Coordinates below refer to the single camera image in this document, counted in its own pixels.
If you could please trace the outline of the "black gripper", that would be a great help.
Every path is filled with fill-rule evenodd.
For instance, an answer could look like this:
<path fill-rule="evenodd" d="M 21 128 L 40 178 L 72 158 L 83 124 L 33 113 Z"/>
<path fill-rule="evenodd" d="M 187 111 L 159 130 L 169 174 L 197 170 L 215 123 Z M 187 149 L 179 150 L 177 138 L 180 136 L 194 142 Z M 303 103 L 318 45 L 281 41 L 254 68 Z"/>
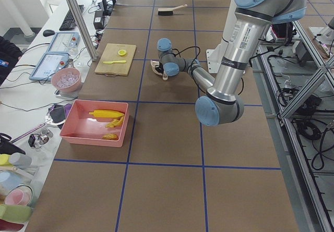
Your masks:
<path fill-rule="evenodd" d="M 161 63 L 158 65 L 154 65 L 154 72 L 159 76 L 167 76 Z"/>

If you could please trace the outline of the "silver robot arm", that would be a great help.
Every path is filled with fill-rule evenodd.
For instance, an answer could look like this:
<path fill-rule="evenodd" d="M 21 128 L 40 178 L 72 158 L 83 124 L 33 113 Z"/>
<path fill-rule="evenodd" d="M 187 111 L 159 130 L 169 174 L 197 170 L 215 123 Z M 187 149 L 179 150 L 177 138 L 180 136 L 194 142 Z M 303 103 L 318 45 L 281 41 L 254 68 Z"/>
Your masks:
<path fill-rule="evenodd" d="M 195 112 L 206 126 L 232 123 L 244 112 L 242 99 L 236 93 L 248 61 L 258 47 L 259 39 L 272 24 L 299 20 L 306 12 L 307 0 L 231 0 L 235 17 L 228 17 L 232 31 L 226 49 L 219 56 L 219 70 L 215 77 L 205 71 L 198 60 L 179 58 L 172 52 L 167 38 L 157 42 L 159 62 L 163 72 L 171 77 L 188 73 L 205 90 L 197 99 Z"/>

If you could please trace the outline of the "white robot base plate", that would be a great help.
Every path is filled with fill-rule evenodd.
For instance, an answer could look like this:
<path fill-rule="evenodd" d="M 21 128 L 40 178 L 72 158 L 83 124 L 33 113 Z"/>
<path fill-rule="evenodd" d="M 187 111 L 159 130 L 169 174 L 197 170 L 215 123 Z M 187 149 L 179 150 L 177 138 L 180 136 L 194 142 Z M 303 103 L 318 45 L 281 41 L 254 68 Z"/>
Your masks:
<path fill-rule="evenodd" d="M 206 50 L 208 71 L 210 74 L 217 74 L 221 65 L 223 55 L 219 48 Z"/>

